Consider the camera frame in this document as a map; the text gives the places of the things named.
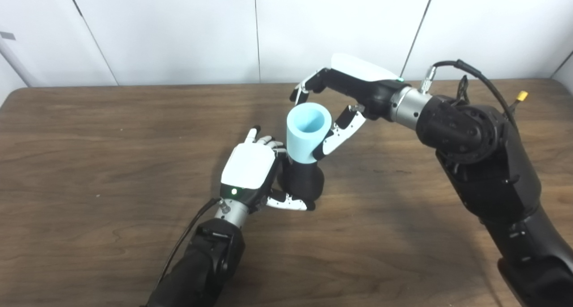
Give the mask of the white and black left hand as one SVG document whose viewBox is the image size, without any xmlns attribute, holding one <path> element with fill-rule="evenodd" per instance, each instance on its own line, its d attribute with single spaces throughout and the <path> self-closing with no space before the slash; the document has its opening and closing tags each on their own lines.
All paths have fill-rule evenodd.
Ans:
<svg viewBox="0 0 573 307">
<path fill-rule="evenodd" d="M 288 159 L 285 145 L 272 136 L 258 137 L 253 126 L 244 142 L 232 150 L 222 171 L 220 197 L 246 206 L 249 214 L 270 205 L 277 209 L 314 211 L 316 205 L 287 191 L 274 188 L 280 168 Z"/>
</svg>

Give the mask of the white and black right hand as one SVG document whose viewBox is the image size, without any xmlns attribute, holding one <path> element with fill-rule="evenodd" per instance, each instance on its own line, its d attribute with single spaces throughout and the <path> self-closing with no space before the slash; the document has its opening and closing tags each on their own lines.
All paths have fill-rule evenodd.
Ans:
<svg viewBox="0 0 573 307">
<path fill-rule="evenodd" d="M 337 53 L 331 58 L 331 66 L 318 70 L 302 80 L 291 93 L 295 105 L 307 102 L 309 93 L 321 93 L 331 89 L 356 101 L 348 105 L 335 120 L 321 142 L 311 152 L 319 161 L 352 137 L 366 122 L 386 119 L 391 121 L 395 107 L 393 97 L 411 85 L 396 74 L 348 54 Z"/>
</svg>

